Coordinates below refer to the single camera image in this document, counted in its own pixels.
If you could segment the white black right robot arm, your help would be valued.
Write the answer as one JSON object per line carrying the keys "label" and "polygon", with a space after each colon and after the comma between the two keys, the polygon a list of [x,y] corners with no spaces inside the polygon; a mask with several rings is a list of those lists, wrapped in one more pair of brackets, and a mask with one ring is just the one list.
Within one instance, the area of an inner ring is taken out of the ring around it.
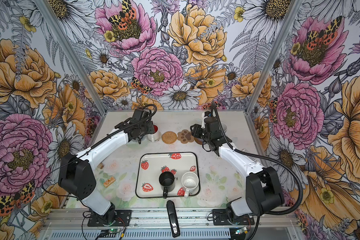
{"label": "white black right robot arm", "polygon": [[246,153],[236,148],[222,129],[220,120],[216,117],[206,117],[201,125],[190,127],[192,136],[203,140],[209,150],[236,168],[242,178],[246,180],[244,197],[227,204],[226,215],[232,223],[245,215],[262,216],[264,214],[281,216],[293,213],[299,208],[303,200],[303,184],[297,174],[286,165],[263,156],[262,158],[275,163],[287,170],[298,186],[298,198],[287,210],[276,211],[277,207],[285,203],[285,197],[277,171],[272,167],[263,166],[257,159],[259,155]]}

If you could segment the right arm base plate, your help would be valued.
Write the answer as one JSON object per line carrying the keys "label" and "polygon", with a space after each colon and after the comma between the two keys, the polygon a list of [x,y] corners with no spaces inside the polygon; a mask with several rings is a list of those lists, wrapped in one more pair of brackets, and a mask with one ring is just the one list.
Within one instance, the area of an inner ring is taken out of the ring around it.
{"label": "right arm base plate", "polygon": [[249,215],[237,216],[231,209],[213,209],[212,220],[215,226],[249,226],[254,225],[255,220]]}

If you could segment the black stapler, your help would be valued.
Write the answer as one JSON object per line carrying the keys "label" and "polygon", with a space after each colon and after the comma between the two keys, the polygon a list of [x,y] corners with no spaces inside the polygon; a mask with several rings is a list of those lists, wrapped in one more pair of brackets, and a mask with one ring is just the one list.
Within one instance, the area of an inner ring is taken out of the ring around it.
{"label": "black stapler", "polygon": [[173,201],[168,200],[166,206],[167,206],[167,213],[171,226],[172,236],[173,238],[177,238],[181,235],[181,232],[180,232],[180,226],[178,222],[175,204]]}

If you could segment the brown paw shaped coaster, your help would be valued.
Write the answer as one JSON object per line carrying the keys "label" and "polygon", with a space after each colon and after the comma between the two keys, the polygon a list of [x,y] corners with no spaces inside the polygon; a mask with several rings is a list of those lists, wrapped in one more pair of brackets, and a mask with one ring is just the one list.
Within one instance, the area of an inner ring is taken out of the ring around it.
{"label": "brown paw shaped coaster", "polygon": [[194,142],[195,139],[189,130],[182,130],[181,132],[178,132],[177,140],[182,144],[187,144]]}

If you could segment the strawberry print serving tray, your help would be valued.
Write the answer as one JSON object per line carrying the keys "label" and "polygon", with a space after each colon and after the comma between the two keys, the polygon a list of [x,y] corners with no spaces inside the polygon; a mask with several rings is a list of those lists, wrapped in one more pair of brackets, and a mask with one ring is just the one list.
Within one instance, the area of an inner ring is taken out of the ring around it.
{"label": "strawberry print serving tray", "polygon": [[191,197],[200,192],[198,158],[192,152],[146,154],[140,159],[140,199]]}

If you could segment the red mug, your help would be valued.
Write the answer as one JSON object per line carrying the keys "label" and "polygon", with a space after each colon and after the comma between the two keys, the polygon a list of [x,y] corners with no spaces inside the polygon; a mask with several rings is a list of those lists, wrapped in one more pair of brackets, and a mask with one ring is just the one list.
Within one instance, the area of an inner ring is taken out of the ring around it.
{"label": "red mug", "polygon": [[160,138],[161,138],[161,133],[159,131],[159,128],[156,125],[154,125],[154,133],[148,134],[147,139],[149,142],[157,142],[160,140]]}

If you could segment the aluminium front rail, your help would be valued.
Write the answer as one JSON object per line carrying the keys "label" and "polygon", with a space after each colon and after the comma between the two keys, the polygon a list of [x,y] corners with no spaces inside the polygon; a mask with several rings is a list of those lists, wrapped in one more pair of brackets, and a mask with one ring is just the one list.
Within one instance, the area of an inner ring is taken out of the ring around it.
{"label": "aluminium front rail", "polygon": [[[216,217],[212,208],[176,208],[177,219],[181,229],[186,228],[215,228]],[[91,219],[86,209],[57,209],[53,210],[42,227],[43,230],[102,230],[126,226],[132,229],[168,229],[170,220],[166,208],[135,208],[131,215],[119,224],[91,227]]]}

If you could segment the black mug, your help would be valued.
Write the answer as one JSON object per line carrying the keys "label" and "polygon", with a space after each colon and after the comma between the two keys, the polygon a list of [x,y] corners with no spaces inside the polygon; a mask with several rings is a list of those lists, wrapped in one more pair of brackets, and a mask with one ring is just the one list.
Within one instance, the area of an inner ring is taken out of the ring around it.
{"label": "black mug", "polygon": [[163,172],[159,176],[159,183],[163,190],[163,198],[166,199],[175,188],[175,176],[171,172]]}

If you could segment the matte brown round coaster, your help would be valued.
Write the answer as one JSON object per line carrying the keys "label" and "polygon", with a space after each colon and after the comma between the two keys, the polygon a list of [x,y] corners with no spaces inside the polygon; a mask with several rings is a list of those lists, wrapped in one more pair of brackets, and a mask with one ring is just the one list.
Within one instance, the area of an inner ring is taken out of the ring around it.
{"label": "matte brown round coaster", "polygon": [[203,139],[199,139],[199,138],[194,138],[195,142],[199,145],[203,144]]}

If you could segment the white purple mug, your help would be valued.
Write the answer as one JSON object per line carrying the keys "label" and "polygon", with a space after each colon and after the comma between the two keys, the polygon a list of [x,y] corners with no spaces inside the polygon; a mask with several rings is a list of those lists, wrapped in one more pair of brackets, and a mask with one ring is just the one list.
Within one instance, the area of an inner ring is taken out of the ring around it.
{"label": "white purple mug", "polygon": [[225,123],[221,123],[223,132],[226,133],[228,130],[228,126]]}

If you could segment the small wooden block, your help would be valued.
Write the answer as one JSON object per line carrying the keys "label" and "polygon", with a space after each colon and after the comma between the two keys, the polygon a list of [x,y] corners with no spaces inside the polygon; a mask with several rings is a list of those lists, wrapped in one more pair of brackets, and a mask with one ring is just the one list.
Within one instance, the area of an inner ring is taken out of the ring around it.
{"label": "small wooden block", "polygon": [[109,187],[112,183],[114,183],[116,179],[114,177],[110,177],[106,181],[104,181],[103,185],[105,188]]}

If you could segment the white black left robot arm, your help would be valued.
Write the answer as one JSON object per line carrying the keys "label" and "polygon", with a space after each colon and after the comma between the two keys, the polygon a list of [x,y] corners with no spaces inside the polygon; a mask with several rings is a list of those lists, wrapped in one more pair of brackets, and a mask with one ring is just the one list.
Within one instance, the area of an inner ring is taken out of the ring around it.
{"label": "white black left robot arm", "polygon": [[58,185],[87,206],[100,224],[110,226],[116,220],[115,206],[97,190],[95,170],[118,148],[155,132],[152,117],[158,108],[148,104],[134,110],[133,116],[92,146],[76,154],[62,157]]}

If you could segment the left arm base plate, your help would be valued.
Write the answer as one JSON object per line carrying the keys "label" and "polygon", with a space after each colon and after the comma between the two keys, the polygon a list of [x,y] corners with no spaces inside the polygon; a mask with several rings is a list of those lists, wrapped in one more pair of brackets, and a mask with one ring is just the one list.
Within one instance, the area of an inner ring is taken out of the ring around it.
{"label": "left arm base plate", "polygon": [[128,227],[131,220],[131,210],[109,210],[104,215],[90,211],[88,227]]}

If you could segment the tan wicker coaster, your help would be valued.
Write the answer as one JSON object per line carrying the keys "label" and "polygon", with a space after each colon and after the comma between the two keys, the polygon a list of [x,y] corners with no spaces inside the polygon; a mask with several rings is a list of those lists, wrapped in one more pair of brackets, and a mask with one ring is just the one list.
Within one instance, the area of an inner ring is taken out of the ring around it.
{"label": "tan wicker coaster", "polygon": [[177,141],[178,135],[175,132],[167,131],[162,134],[162,141],[165,144],[173,144]]}

